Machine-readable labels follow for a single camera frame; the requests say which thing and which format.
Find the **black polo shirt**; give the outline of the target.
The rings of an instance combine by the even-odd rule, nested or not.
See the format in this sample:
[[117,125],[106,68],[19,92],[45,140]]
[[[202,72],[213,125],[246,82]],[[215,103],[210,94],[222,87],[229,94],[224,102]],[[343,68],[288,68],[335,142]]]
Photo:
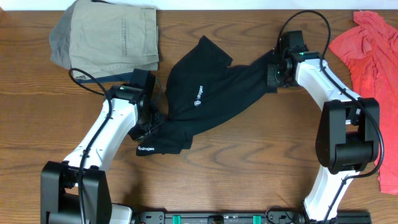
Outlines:
[[266,84],[267,66],[274,63],[273,50],[250,65],[232,66],[232,61],[202,36],[171,69],[165,90],[168,119],[138,145],[137,156],[190,149],[194,135],[223,124],[264,94],[277,91]]

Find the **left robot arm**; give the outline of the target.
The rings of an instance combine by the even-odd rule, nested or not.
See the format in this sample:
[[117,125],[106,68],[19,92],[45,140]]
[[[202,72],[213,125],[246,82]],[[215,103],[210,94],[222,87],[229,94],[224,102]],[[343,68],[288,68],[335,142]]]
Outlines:
[[106,174],[123,139],[140,141],[157,119],[153,89],[114,85],[81,143],[62,162],[49,161],[40,176],[41,223],[133,223],[134,212],[112,203]]

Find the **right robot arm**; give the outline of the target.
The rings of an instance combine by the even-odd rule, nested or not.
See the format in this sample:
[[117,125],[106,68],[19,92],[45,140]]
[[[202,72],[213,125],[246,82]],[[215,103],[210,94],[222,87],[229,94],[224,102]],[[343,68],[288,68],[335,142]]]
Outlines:
[[377,172],[365,173],[367,165],[383,161],[377,100],[350,90],[318,52],[304,45],[271,50],[266,78],[271,87],[303,87],[321,111],[315,141],[320,168],[300,211],[294,213],[294,223],[365,220],[366,215],[340,215],[338,206],[352,181]]

